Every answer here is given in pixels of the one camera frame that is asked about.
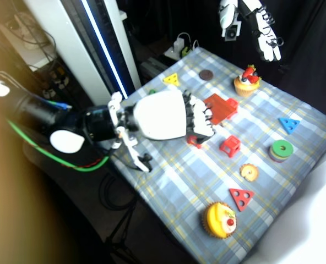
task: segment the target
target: blue checkered tablecloth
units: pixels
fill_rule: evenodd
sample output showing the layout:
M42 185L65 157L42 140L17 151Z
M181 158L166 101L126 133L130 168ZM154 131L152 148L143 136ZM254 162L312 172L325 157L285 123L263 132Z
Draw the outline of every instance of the blue checkered tablecloth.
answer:
M198 73L203 69L213 72L212 80L199 78ZM195 49L144 85L125 100L123 106L132 105L151 89L177 89L162 82L172 73L178 73L178 89L188 89L200 99L213 93L225 100L233 97L240 104L238 113L231 120L225 120L224 127L216 126L216 135L200 150L188 145L184 138L152 141L137 134L140 144L135 148L153 156L151 173L129 169L115 158L113 161L199 262L239 263L325 153L326 116L264 81L254 95L238 96L233 79L242 70L202 48ZM297 119L300 124L291 135L287 135L279 117ZM241 150L234 158L228 158L219 150L220 144L230 135L242 142ZM278 139L286 139L294 147L294 154L284 163L273 162L267 154L268 147ZM131 163L125 148L116 154ZM240 176L240 167L245 163L258 167L256 181L248 182ZM243 212L238 211L229 188L255 193ZM213 238L201 224L203 210L216 201L229 204L236 212L237 229L230 238Z

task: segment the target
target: triangle block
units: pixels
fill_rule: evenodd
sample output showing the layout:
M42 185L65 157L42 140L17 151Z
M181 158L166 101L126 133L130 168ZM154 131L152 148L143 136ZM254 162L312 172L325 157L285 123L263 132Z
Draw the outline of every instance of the triangle block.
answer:
M239 211L242 212L250 202L252 196L255 194L252 191L244 191L238 189L229 189L231 196L233 196L234 202Z
M284 130L290 135L300 124L299 120L294 120L291 118L280 117L278 118L279 122L283 126Z
M166 84L174 84L174 85L178 86L179 85L178 74L173 73L173 74L169 75L168 77L163 79L163 82Z

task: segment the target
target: yellow triangle block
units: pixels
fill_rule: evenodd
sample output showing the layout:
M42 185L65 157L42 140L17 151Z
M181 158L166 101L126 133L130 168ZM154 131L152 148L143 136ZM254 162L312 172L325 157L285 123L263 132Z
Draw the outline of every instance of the yellow triangle block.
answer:
M163 82L165 82L166 84L174 84L174 85L178 86L179 85L178 74L173 73L173 74L169 75L168 77L163 79Z

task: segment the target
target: blue light strip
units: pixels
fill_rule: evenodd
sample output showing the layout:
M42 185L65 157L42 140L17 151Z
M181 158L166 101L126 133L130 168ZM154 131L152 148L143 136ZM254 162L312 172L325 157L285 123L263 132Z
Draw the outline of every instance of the blue light strip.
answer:
M124 98L127 99L128 96L126 94L125 88L124 88L124 86L123 86L123 84L122 84L122 82L120 80L120 77L118 75L117 69L115 68L115 66L113 64L112 58L110 57L110 54L109 54L108 49L107 49L107 46L106 46L106 44L104 42L104 39L103 39L103 37L101 35L101 32L99 31L99 28L97 26L96 20L93 17L93 14L92 14L92 11L90 9L90 6L88 5L88 2L86 0L81 0L81 2L82 2L82 5L84 6L84 8L86 10L86 13L87 13L88 18L91 21L91 25L92 25L93 29L95 30L96 36L97 36L97 38L99 40L99 43L101 44L101 47L102 47L102 49L104 51L105 56L107 57L107 60L109 62L109 65L112 68L112 71L114 73L114 76L115 76L115 78L116 78L116 80L117 80L117 82L119 84L121 93L123 93Z

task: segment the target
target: robotic hand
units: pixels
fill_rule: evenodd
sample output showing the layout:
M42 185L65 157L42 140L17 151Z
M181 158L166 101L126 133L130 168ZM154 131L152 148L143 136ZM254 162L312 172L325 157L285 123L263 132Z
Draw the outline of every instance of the robotic hand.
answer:
M274 18L259 0L220 1L219 17L225 41L234 41L240 35L241 21L237 20L239 12L251 26L261 59L267 62L279 61L279 46L283 45L283 40L276 37L271 28L275 23Z
M197 144L214 135L212 112L189 92L163 91L122 108L122 95L116 92L107 106L88 108L77 113L50 104L28 91L0 81L0 112L12 121L46 135L51 145L63 153L76 153L85 141L116 139L112 149L122 143L138 169L149 172L152 159L134 149L138 142L131 132L140 131L146 138L167 140L193 136Z

